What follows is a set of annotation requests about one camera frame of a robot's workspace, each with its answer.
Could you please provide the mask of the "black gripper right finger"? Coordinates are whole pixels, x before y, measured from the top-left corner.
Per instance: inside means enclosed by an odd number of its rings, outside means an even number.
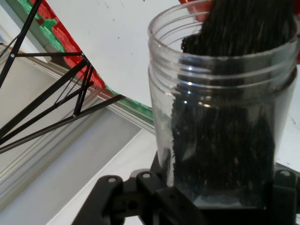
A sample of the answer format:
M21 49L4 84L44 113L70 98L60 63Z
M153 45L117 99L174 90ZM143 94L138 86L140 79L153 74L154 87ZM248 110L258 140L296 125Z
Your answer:
M267 205L267 224L295 225L300 212L300 177L294 172L275 171Z

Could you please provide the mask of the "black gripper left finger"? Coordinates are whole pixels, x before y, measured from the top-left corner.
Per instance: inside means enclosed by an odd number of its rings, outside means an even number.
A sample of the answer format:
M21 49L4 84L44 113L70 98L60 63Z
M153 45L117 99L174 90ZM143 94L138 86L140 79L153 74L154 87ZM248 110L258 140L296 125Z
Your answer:
M195 225L196 207L175 187L150 171L127 181L98 179L73 220L74 225L122 225L137 216L144 225Z

